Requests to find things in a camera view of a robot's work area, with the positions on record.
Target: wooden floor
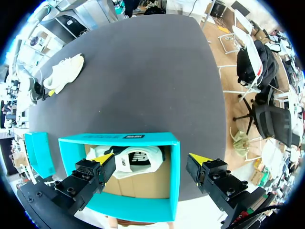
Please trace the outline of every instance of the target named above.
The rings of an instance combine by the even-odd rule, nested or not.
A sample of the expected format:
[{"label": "wooden floor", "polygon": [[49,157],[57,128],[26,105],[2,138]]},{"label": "wooden floor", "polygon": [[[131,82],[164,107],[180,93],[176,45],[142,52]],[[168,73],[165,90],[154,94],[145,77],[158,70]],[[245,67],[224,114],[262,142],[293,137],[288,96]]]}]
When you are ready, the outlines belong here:
[{"label": "wooden floor", "polygon": [[[229,53],[225,55],[224,49],[218,39],[218,36],[226,34],[225,32],[219,30],[217,25],[207,23],[204,28],[204,34],[207,40],[211,41],[211,50],[213,52],[217,66],[220,65],[234,65],[237,60],[237,53]],[[224,45],[227,50],[233,50],[233,41],[226,41],[223,39]],[[221,81],[223,90],[237,90],[241,91],[241,85],[237,82],[236,67],[225,67],[221,70]],[[225,151],[225,162],[228,163],[228,169],[234,170],[245,165],[247,162],[244,161],[244,157],[237,155],[233,148],[233,140],[230,136],[230,128],[233,135],[237,133],[238,130],[246,132],[249,118],[233,121],[233,117],[240,117],[248,114],[248,110],[244,102],[238,100],[238,94],[224,93],[225,99],[225,110],[226,110],[226,151]],[[250,100],[255,97],[255,93],[248,94],[246,100],[251,104]],[[259,133],[254,124],[249,132],[249,139],[259,137]],[[254,142],[251,144],[250,152],[248,153],[248,159],[257,157],[261,155],[260,147],[264,147],[265,140]]]}]

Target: cable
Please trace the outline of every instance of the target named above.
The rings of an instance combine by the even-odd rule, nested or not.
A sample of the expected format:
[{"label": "cable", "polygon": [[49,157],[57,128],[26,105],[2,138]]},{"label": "cable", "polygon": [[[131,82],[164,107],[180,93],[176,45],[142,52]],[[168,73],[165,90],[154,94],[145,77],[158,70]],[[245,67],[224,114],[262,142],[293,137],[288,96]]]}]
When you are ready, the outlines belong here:
[{"label": "cable", "polygon": [[272,87],[273,89],[278,90],[278,91],[279,91],[279,92],[281,92],[281,93],[284,93],[284,92],[283,92],[283,91],[281,91],[280,89],[277,89],[277,88],[273,87],[271,84],[269,84],[269,86],[270,86],[270,87]]},{"label": "cable", "polygon": [[194,1],[194,5],[193,5],[192,11],[190,12],[189,16],[190,16],[190,15],[191,15],[191,13],[193,12],[194,7],[195,7],[195,4],[196,4],[196,2],[197,2],[197,1],[198,1],[198,0]]},{"label": "cable", "polygon": [[253,218],[254,216],[257,216],[257,215],[263,213],[264,211],[268,211],[268,210],[272,210],[272,209],[280,209],[281,207],[282,207],[281,205],[272,205],[272,206],[268,206],[268,207],[256,210],[252,214],[250,214],[250,215],[246,216],[245,218],[241,219],[240,221],[230,225],[226,229],[234,229],[237,226],[241,225],[242,223],[244,223],[244,222],[248,221],[249,219]]}]

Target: black backpack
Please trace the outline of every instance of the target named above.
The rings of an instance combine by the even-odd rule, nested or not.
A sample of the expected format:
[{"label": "black backpack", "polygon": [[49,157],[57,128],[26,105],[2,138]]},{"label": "black backpack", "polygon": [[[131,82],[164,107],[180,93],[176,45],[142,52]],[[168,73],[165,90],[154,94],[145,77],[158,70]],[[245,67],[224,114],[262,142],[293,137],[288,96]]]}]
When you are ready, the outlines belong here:
[{"label": "black backpack", "polygon": [[[263,64],[263,71],[258,79],[258,82],[261,81],[258,88],[263,89],[275,78],[279,66],[272,51],[267,46],[263,45],[260,40],[254,41],[254,44]],[[251,84],[253,82],[255,74],[246,49],[241,49],[238,52],[236,69],[239,83],[241,83],[241,81],[244,81],[246,84]]]}]

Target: dark gray table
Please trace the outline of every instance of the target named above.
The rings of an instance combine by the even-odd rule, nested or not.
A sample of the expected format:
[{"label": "dark gray table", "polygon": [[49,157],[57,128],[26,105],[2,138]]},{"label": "dark gray table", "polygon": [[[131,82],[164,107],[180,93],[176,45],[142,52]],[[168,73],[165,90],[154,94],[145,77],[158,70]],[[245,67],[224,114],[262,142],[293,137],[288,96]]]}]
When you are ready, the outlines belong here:
[{"label": "dark gray table", "polygon": [[91,31],[42,67],[85,54],[85,68],[58,94],[30,108],[30,130],[49,134],[59,177],[58,138],[80,133],[172,132],[181,142],[180,200],[202,194],[185,170],[187,155],[224,158],[224,96],[199,25],[181,15],[141,16]]}]

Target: cardboard box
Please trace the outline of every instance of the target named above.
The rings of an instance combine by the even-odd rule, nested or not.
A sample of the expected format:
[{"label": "cardboard box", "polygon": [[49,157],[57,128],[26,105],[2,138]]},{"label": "cardboard box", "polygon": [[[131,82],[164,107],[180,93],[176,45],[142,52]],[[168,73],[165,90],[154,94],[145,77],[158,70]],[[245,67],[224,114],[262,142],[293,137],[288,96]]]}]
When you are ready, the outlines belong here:
[{"label": "cardboard box", "polygon": [[250,178],[250,181],[254,185],[259,185],[261,183],[261,180],[263,178],[264,174],[258,170],[254,170],[252,173],[252,176]]},{"label": "cardboard box", "polygon": [[113,176],[87,207],[136,222],[175,221],[180,186],[180,143],[171,133],[80,134],[59,139],[67,175],[86,157],[90,145],[166,146],[165,161],[154,173],[117,180]]},{"label": "cardboard box", "polygon": [[255,35],[256,39],[262,41],[264,38],[266,38],[266,34],[260,29],[256,35]]},{"label": "cardboard box", "polygon": [[255,161],[254,168],[260,172],[262,172],[265,168],[265,165],[262,162],[262,159],[259,158]]},{"label": "cardboard box", "polygon": [[21,165],[28,166],[27,158],[25,155],[25,152],[13,153],[14,165],[16,168],[21,167]]},{"label": "cardboard box", "polygon": [[[86,154],[95,145],[85,145]],[[170,148],[165,147],[165,161],[154,173],[138,174],[117,179],[114,176],[107,182],[103,192],[136,198],[169,198],[170,195]]]}]

